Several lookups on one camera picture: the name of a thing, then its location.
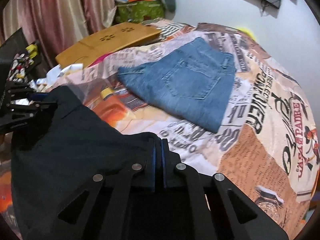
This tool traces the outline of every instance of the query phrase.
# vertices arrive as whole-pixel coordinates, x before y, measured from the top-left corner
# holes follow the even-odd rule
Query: white wall
[[[250,29],[303,88],[320,129],[320,25],[304,0],[282,0],[279,10],[268,7],[263,16],[261,0],[176,1],[175,21]]]

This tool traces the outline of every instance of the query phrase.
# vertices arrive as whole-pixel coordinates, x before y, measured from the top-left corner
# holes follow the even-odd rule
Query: green storage box
[[[164,18],[164,7],[159,0],[135,1],[118,4],[118,23],[133,22],[141,23],[146,20]]]

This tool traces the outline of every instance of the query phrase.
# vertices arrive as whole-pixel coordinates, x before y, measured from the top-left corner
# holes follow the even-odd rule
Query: jeans
[[[118,79],[149,104],[216,133],[235,72],[232,54],[196,38],[157,62],[120,67]]]

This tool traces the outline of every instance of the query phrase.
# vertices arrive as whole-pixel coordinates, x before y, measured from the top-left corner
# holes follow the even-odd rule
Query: black cloth
[[[52,123],[35,124],[12,138],[12,199],[23,239],[39,223],[48,232],[59,203],[98,170],[114,172],[131,160],[145,160],[148,140],[158,138],[122,135],[66,86],[46,101],[58,103]]]

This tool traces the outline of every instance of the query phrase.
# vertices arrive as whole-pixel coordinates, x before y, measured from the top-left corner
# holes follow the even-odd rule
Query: curtain
[[[114,0],[10,0],[3,10],[0,38],[4,41],[22,27],[28,43],[40,41],[53,67],[59,53],[110,27],[115,12]]]

